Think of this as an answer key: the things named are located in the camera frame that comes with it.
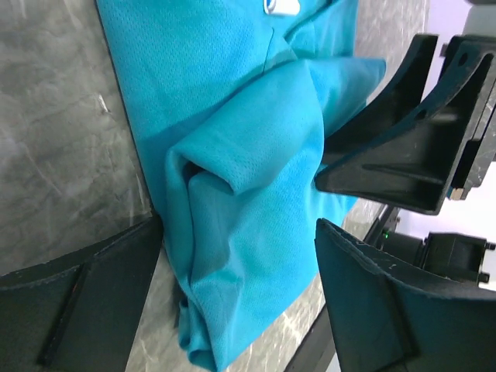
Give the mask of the teal t shirt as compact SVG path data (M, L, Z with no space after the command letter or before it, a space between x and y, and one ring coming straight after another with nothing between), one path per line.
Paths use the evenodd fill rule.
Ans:
M356 1L100 1L170 266L178 341L226 369L317 274L315 224L355 198L315 188L325 138L386 70L355 57Z

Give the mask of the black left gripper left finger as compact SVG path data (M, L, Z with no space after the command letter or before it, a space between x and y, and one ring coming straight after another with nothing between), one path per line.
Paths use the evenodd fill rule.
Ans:
M163 239L153 216L1 278L3 371L124 371Z

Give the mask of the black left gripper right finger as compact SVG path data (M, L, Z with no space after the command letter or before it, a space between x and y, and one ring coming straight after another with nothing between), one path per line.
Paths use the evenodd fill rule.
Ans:
M421 270L350 235L326 219L316 223L315 248L324 271L342 264L374 286L365 334L332 323L343 371L493 371L495 293Z

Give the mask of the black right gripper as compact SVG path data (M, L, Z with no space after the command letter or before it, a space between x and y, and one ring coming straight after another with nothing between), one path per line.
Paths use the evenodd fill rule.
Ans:
M415 35L380 94L325 140L319 190L435 215L482 185L495 162L495 38L453 37L425 94L437 40Z

